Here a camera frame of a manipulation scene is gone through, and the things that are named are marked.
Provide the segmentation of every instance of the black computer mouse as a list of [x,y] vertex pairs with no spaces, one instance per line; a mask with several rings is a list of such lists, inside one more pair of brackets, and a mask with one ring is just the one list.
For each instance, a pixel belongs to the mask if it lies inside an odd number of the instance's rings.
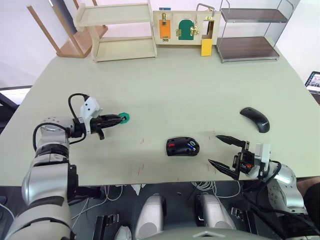
[[200,146],[195,139],[188,136],[171,138],[166,141],[166,154],[168,156],[195,156]]
[[258,110],[252,107],[245,107],[240,114],[252,120],[258,127],[260,133],[266,133],[270,130],[270,122],[268,118]]

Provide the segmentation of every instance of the floor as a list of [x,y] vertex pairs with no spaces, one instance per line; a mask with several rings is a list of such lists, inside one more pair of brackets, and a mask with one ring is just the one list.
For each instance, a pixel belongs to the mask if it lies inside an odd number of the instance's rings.
[[[121,191],[120,187],[110,187],[110,198],[116,198]],[[234,181],[220,181],[217,183],[217,194],[220,196],[234,195],[238,191],[238,185]],[[74,232],[77,234],[77,240],[91,240],[94,231],[96,216],[119,214],[120,222],[111,225],[105,229],[105,240],[113,240],[114,236],[121,225],[127,225],[134,235],[134,229],[140,214],[140,211],[147,200],[153,194],[160,194],[165,197],[167,205],[167,215],[164,218],[164,229],[172,229],[186,226],[196,226],[193,205],[195,196],[201,194],[190,182],[179,183],[161,183],[147,184],[141,189],[139,196],[133,188],[128,185],[123,188],[123,194],[117,201],[107,201],[105,204],[97,206],[87,213],[83,213],[78,219]],[[20,212],[25,204],[21,198],[20,187],[0,187],[0,196],[7,196],[6,206],[9,207],[15,215]],[[71,215],[75,216],[83,208],[86,201],[82,201],[70,207]],[[91,199],[88,207],[103,202],[103,199]],[[222,204],[230,213],[231,207],[243,208],[246,202],[241,195],[234,198],[221,199]],[[245,231],[244,222],[231,216],[238,230]],[[12,223],[12,218],[3,209],[0,208],[0,239],[4,239]],[[258,233],[261,236],[279,239],[263,222],[256,220]]]

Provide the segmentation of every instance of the light green table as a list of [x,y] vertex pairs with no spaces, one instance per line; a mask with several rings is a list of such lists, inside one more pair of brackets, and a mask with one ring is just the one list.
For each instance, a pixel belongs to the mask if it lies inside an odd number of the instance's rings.
[[[19,186],[34,158],[32,133],[50,116],[71,116],[73,93],[96,98],[102,114],[127,112],[127,124],[105,129],[70,147],[80,185],[113,185],[230,180],[208,158],[232,165],[240,150],[215,135],[271,144],[271,159],[290,166],[297,177],[320,174],[320,107],[283,56],[278,61],[221,64],[213,50],[159,48],[158,58],[94,63],[54,58],[0,135],[0,185]],[[81,99],[74,100],[78,111]],[[239,114],[253,107],[270,121],[259,133]],[[196,157],[168,157],[166,141],[194,137]]]

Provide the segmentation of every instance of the white wall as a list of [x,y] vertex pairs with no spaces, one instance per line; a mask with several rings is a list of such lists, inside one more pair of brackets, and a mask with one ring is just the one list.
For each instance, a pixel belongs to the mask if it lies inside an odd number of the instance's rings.
[[305,83],[320,72],[320,0],[301,0],[277,47]]
[[33,85],[56,55],[27,5],[33,6],[58,46],[68,39],[47,0],[0,0],[0,88]]

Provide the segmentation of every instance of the wooden shelf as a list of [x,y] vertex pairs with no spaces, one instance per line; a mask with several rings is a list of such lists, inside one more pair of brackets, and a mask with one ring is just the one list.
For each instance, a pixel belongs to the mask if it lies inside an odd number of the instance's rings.
[[113,61],[124,59],[154,58],[154,42],[152,37],[109,41],[101,39],[96,61]]
[[278,9],[222,8],[227,23],[286,23],[288,19]]
[[[95,29],[99,37],[101,38],[108,30],[108,27],[96,26]],[[85,29],[84,31],[78,31],[73,35],[73,37],[77,41],[83,54],[87,56],[90,53],[92,47],[92,40],[88,30]],[[61,52],[56,53],[59,57],[82,58],[70,39],[60,48],[60,50]]]
[[218,38],[216,46],[222,62],[279,59],[263,36]]
[[86,6],[77,16],[79,27],[150,22],[148,3]]

